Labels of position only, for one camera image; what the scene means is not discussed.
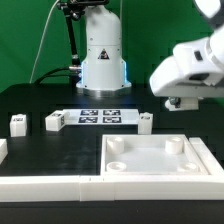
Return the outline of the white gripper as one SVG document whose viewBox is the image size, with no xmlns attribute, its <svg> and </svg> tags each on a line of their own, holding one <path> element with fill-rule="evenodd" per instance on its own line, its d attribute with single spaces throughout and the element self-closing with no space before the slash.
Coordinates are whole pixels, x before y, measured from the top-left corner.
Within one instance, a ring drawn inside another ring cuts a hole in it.
<svg viewBox="0 0 224 224">
<path fill-rule="evenodd" d="M 224 47 L 220 38 L 177 44 L 149 83 L 158 97 L 224 97 Z"/>
</svg>

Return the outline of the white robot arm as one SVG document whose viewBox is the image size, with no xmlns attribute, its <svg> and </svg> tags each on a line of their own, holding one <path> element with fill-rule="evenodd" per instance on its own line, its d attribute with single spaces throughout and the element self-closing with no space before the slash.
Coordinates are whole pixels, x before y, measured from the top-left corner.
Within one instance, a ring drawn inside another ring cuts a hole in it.
<svg viewBox="0 0 224 224">
<path fill-rule="evenodd" d="M 149 79 L 157 97 L 224 96 L 224 0 L 194 0 L 214 33 L 176 45 Z M 84 94 L 108 96 L 129 89 L 121 57 L 121 23 L 101 3 L 85 9 L 87 55 L 76 84 Z"/>
</svg>

